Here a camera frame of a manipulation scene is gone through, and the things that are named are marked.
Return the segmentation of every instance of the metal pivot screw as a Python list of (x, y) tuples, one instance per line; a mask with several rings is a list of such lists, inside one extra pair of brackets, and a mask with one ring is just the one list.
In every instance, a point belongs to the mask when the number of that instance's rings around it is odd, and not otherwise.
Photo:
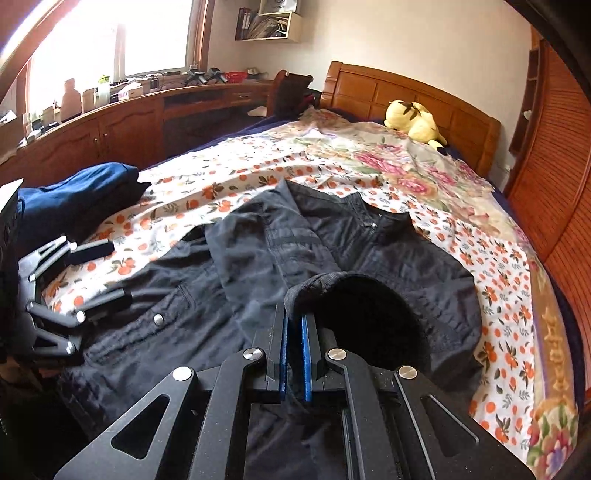
[(191, 378), (192, 374), (193, 372), (191, 372), (189, 367), (178, 367), (174, 369), (173, 378), (177, 382), (184, 382), (185, 380)]
[(329, 350), (329, 358), (332, 360), (344, 360), (347, 357), (347, 352), (342, 348), (333, 348)]
[(259, 360), (259, 358), (262, 356), (262, 350), (256, 347), (247, 348), (246, 350), (244, 350), (244, 353), (242, 355), (247, 360)]
[(412, 380), (417, 376), (417, 369), (408, 365), (403, 365), (398, 369), (398, 375), (406, 380)]

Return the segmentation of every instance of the red basket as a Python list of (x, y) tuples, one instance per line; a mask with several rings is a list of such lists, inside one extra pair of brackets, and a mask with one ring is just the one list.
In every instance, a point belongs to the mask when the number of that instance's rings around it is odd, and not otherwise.
[(227, 72), (226, 78), (228, 79), (228, 83), (242, 83), (246, 80), (248, 74), (246, 72)]

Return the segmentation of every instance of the cabinet door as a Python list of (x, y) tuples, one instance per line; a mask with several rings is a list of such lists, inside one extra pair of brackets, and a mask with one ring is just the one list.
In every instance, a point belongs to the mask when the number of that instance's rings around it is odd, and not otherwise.
[(20, 151), (2, 165), (2, 182), (24, 178), (24, 186), (47, 186), (103, 162), (97, 120), (66, 125)]
[(158, 100), (128, 100), (111, 107), (100, 118), (105, 161), (127, 163), (142, 170), (164, 159), (158, 106)]
[(509, 201), (545, 261), (560, 239), (584, 186), (591, 106), (558, 54), (545, 50), (540, 116)]
[(587, 388), (591, 386), (591, 178), (569, 224), (544, 266), (560, 285), (577, 319), (585, 352)]

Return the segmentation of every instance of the white wall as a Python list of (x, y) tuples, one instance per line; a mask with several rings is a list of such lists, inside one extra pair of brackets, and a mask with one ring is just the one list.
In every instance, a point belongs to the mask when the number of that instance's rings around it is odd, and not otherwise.
[(249, 0), (217, 0), (210, 66), (285, 68), (312, 74), (322, 90), (332, 60), (387, 70), (445, 90), (502, 124), (498, 183), (513, 165), (513, 135), (527, 75), (530, 25), (504, 0), (300, 0), (298, 44), (233, 41), (238, 9)]
[(212, 36), (209, 41), (208, 67), (231, 72), (250, 66), (244, 58), (245, 43), (234, 40), (238, 11), (248, 6), (248, 2), (249, 0), (216, 0), (213, 8)]

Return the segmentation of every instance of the louvered wardrobe door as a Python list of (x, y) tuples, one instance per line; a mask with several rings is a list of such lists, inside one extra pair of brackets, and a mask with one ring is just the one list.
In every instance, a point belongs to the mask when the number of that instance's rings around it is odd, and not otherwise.
[(544, 266), (564, 291), (577, 318), (583, 348), (587, 387), (591, 386), (591, 179), (568, 226)]
[(580, 194), (589, 158), (591, 115), (589, 102), (556, 52), (544, 48), (542, 57), (539, 123), (509, 199), (544, 261)]

